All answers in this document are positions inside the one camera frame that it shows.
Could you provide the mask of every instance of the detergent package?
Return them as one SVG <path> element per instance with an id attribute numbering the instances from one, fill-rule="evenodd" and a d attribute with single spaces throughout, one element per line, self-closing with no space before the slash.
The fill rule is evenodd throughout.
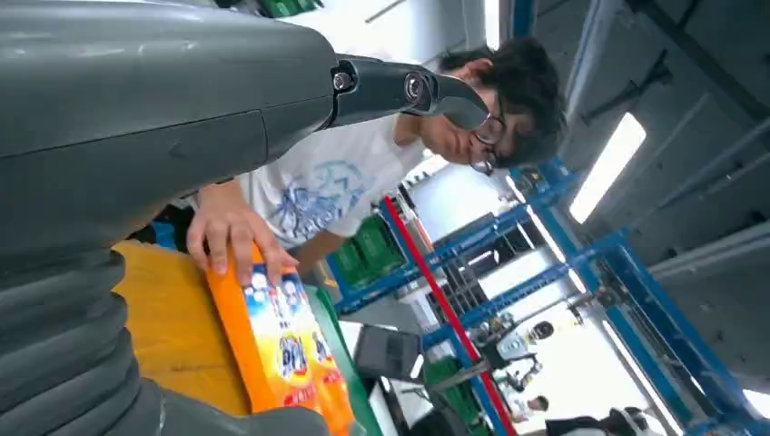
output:
<path id="1" fill-rule="evenodd" d="M 280 286 L 268 283 L 262 256 L 256 247 L 253 251 L 250 286 L 238 284 L 234 263 L 225 275 L 207 272 L 252 412 L 303 406 L 321 413 L 305 339 L 294 325 L 291 304 Z"/>
<path id="2" fill-rule="evenodd" d="M 321 414 L 331 434 L 347 436 L 350 426 L 356 422 L 350 406 L 348 385 L 331 355 L 321 327 L 312 314 L 300 277 L 296 273 L 284 274 L 282 281 L 281 289 L 289 305 L 292 324 L 299 333 L 300 343 L 308 359 Z"/>

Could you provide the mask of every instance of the red bar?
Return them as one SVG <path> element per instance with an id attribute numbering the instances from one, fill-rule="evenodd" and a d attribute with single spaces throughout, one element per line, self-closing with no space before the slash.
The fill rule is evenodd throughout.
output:
<path id="1" fill-rule="evenodd" d="M 428 264 L 425 262 L 422 254 L 420 254 L 420 251 L 417 249 L 417 245 L 415 245 L 414 241 L 411 239 L 411 235 L 409 234 L 409 231 L 407 231 L 406 225 L 404 225 L 404 222 L 399 216 L 399 211 L 396 209 L 396 205 L 393 204 L 393 201 L 389 197 L 385 197 L 382 202 L 385 203 L 385 207 L 388 209 L 388 212 L 393 216 L 393 222 L 398 227 L 399 233 L 401 233 L 401 235 L 404 237 L 404 242 L 407 244 L 407 250 L 409 250 L 411 257 L 414 258 L 414 262 L 417 264 L 417 267 L 420 268 L 420 272 L 428 281 L 428 285 L 433 291 L 433 295 L 436 297 L 436 301 L 439 302 L 441 310 L 444 311 L 445 315 L 447 315 L 449 325 L 452 326 L 452 330 L 454 330 L 458 335 L 460 343 L 462 343 L 462 348 L 465 349 L 472 361 L 478 360 L 481 357 L 479 352 L 476 350 L 473 342 L 471 342 L 468 338 L 468 335 L 465 334 L 465 330 L 462 328 L 462 324 L 459 321 L 457 313 L 454 311 L 454 309 L 452 309 L 452 306 L 449 304 L 449 300 L 447 300 L 447 295 L 444 293 L 444 291 L 441 290 L 439 284 L 436 283 L 436 278 L 433 277 L 433 272 L 430 270 L 430 268 L 428 268 Z M 492 381 L 492 377 L 489 375 L 489 372 L 484 372 L 481 374 L 481 381 L 484 383 L 484 390 L 487 392 L 487 395 L 489 395 L 489 399 L 492 400 L 492 405 L 495 407 L 495 411 L 498 413 L 503 426 L 506 428 L 506 433 L 509 436 L 518 436 L 516 429 L 513 428 L 513 424 L 510 422 L 508 412 L 503 405 L 503 400 L 500 398 L 498 390 L 495 389 L 495 385 Z"/>

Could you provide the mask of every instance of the wooden surface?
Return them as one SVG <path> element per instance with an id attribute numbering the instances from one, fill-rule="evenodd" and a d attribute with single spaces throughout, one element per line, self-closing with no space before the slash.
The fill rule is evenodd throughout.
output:
<path id="1" fill-rule="evenodd" d="M 142 375 L 232 414 L 249 403 L 205 278 L 186 255 L 125 242 L 128 328 Z"/>

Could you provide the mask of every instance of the person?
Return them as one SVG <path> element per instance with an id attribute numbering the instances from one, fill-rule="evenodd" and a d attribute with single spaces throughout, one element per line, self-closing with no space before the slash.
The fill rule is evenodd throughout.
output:
<path id="1" fill-rule="evenodd" d="M 530 334 L 532 335 L 532 339 L 535 341 L 543 341 L 550 338 L 554 331 L 555 329 L 552 323 L 548 321 L 541 321 L 535 324 L 535 327 L 532 327 Z"/>
<path id="2" fill-rule="evenodd" d="M 548 411 L 548 398 L 539 395 L 527 402 L 522 400 L 509 401 L 510 419 L 514 422 L 528 421 L 539 411 Z"/>
<path id="3" fill-rule="evenodd" d="M 246 284 L 256 243 L 277 282 L 282 267 L 305 273 L 352 237 L 426 148 L 486 174 L 555 154 L 563 99 L 557 71 L 535 39 L 446 54 L 439 67 L 487 104 L 490 118 L 477 131 L 462 131 L 444 116 L 396 114 L 312 134 L 262 168 L 202 188 L 187 232 L 190 255 L 201 268 L 224 273 L 231 246 Z"/>
<path id="4" fill-rule="evenodd" d="M 525 436 L 638 436 L 649 428 L 644 413 L 636 407 L 612 409 L 606 418 L 578 416 L 565 420 L 546 420 L 546 428 Z"/>

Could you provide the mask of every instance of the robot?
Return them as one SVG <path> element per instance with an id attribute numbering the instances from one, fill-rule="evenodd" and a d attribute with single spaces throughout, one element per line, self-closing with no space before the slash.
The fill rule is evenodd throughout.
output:
<path id="1" fill-rule="evenodd" d="M 236 418 L 142 378 L 110 247 L 314 131 L 398 112 L 470 130 L 480 98 L 210 7 L 8 0 L 0 29 L 0 434 L 326 434 L 312 411 Z"/>

